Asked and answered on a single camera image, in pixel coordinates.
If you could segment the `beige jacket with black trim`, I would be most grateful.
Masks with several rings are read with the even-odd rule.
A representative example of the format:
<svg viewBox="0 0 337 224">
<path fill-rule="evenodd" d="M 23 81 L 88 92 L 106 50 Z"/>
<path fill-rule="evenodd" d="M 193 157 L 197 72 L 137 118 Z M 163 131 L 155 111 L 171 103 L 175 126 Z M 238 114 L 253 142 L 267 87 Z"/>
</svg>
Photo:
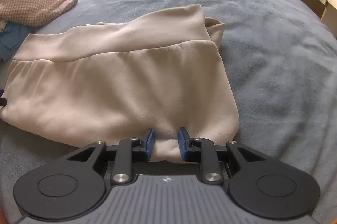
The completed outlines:
<svg viewBox="0 0 337 224">
<path fill-rule="evenodd" d="M 152 128 L 154 161 L 180 161 L 181 127 L 224 145 L 239 128 L 219 53 L 224 30 L 190 5 L 30 34 L 9 66 L 1 119 L 74 147 L 114 145 Z"/>
</svg>

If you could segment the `grey-blue bed blanket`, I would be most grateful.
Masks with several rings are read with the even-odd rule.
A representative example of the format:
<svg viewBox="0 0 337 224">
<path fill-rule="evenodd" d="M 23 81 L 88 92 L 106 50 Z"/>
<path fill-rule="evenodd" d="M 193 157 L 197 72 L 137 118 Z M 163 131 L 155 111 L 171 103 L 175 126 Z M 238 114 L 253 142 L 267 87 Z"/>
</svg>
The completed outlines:
<svg viewBox="0 0 337 224">
<path fill-rule="evenodd" d="M 191 4 L 225 24 L 220 53 L 235 101 L 237 141 L 310 173 L 314 218 L 336 219 L 336 38 L 301 0 L 79 0 L 39 34 L 128 22 Z"/>
</svg>

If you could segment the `light blue garment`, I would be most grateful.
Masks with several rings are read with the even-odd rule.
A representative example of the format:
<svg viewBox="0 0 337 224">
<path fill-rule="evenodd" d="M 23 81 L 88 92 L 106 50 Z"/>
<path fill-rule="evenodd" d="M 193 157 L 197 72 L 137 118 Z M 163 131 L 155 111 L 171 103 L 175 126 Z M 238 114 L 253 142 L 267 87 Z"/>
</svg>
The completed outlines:
<svg viewBox="0 0 337 224">
<path fill-rule="evenodd" d="M 1 60 L 8 61 L 20 47 L 25 38 L 32 32 L 32 28 L 16 22 L 7 21 L 1 31 Z"/>
</svg>

